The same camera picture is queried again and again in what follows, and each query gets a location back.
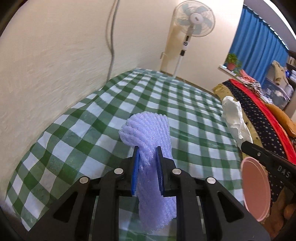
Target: navy star-patterned fabric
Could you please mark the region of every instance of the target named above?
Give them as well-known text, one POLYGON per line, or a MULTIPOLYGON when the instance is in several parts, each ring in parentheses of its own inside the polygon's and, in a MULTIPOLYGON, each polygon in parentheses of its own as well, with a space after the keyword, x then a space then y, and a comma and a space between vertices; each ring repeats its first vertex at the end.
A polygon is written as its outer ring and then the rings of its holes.
MULTIPOLYGON (((248 119, 252 122, 257 134, 263 144, 263 147, 287 159, 284 148, 275 132, 270 125, 268 119, 257 107, 253 100, 243 91, 235 87, 229 80, 223 83, 232 93, 232 95, 240 102, 242 109, 246 113, 248 119)), ((284 188, 283 183, 275 176, 268 173, 268 179, 271 190, 271 205, 277 200, 281 190, 284 188)))

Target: green checkered tablecloth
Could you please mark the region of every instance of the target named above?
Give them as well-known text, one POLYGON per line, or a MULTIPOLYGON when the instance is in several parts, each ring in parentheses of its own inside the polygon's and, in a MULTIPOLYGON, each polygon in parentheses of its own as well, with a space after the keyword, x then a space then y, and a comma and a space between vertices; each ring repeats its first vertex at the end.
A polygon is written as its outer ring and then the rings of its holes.
MULTIPOLYGON (((214 176, 243 200, 239 150, 212 95, 160 72, 134 69, 111 79, 51 124, 17 166, 6 203, 29 230, 81 176, 98 178, 118 167, 133 149, 118 130, 133 114, 167 115, 177 167, 193 177, 214 176)), ((176 220, 146 234, 138 199, 120 198, 121 240, 174 240, 176 220)))

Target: crumpled tissue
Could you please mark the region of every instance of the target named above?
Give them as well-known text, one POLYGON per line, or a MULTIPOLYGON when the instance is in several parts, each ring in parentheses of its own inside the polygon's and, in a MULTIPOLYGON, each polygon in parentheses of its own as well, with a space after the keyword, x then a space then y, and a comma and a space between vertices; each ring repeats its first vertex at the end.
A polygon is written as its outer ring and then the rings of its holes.
POLYGON ((231 96, 226 96, 222 100, 222 109, 222 117, 226 120, 228 130, 236 140, 239 149, 241 149, 244 141, 253 143, 251 133, 242 117, 242 107, 240 102, 234 101, 231 96))

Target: red flower pot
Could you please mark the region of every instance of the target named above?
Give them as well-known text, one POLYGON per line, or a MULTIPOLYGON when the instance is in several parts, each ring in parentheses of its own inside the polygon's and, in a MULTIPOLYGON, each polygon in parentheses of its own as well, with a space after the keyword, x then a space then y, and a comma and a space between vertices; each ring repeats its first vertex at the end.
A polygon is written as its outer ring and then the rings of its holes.
POLYGON ((230 70, 230 71, 233 71, 235 69, 235 64, 227 63, 227 69, 230 70))

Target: window sill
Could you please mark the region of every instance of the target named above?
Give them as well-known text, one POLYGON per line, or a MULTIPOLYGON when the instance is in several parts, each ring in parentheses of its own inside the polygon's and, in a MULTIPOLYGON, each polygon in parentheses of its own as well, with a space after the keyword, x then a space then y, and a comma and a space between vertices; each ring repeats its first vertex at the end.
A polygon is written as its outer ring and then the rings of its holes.
POLYGON ((233 73, 233 72, 231 72, 230 70, 228 70, 228 69, 226 68, 226 66, 224 66, 224 65, 220 65, 219 68, 220 68, 221 70, 223 70, 224 72, 226 72, 226 73, 232 75, 235 79, 239 80, 240 82, 243 81, 242 78, 236 76, 235 73, 233 73))

